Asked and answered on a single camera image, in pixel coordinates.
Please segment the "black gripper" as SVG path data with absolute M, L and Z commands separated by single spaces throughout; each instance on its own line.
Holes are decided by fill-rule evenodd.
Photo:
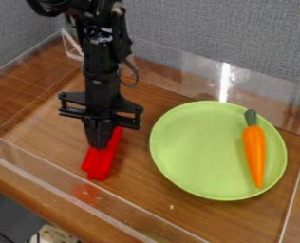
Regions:
M 139 129 L 143 108 L 120 95 L 119 62 L 109 46 L 87 39 L 81 51 L 85 91 L 58 94 L 60 114 L 83 121 L 88 145 L 96 148 L 99 139 L 104 149 L 115 126 Z

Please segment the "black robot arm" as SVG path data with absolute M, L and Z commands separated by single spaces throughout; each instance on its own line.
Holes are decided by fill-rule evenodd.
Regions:
M 60 114 L 79 119 L 87 143 L 101 150 L 116 127 L 137 130 L 143 108 L 120 94 L 120 66 L 129 65 L 132 40 L 121 0 L 25 0 L 44 17 L 61 15 L 75 29 L 83 52 L 85 89 L 62 92 Z

